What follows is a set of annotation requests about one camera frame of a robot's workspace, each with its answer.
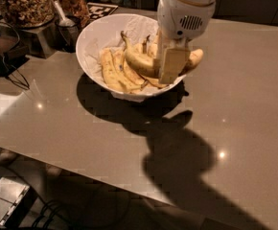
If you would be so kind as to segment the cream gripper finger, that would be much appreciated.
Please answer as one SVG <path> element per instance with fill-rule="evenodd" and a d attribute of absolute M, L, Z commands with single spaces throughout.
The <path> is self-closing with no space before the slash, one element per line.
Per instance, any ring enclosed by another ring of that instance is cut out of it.
<path fill-rule="evenodd" d="M 186 48 L 166 48 L 161 58 L 159 82 L 162 84 L 173 83 L 181 73 L 190 56 Z"/>
<path fill-rule="evenodd" d="M 152 41 L 152 63 L 153 69 L 159 70 L 162 63 L 162 33 L 158 30 Z"/>

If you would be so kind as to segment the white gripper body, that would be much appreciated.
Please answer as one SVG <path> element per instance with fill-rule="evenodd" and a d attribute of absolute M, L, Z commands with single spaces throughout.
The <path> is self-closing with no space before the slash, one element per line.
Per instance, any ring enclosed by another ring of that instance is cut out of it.
<path fill-rule="evenodd" d="M 215 12 L 216 0 L 159 0 L 158 25 L 169 39 L 202 35 Z"/>

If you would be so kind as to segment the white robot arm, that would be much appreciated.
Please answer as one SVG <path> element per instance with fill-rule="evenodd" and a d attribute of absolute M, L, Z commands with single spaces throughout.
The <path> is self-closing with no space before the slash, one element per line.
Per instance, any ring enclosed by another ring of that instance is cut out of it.
<path fill-rule="evenodd" d="M 213 16 L 216 0 L 159 0 L 157 20 L 159 81 L 170 84 L 191 54 L 189 42 L 201 36 Z"/>

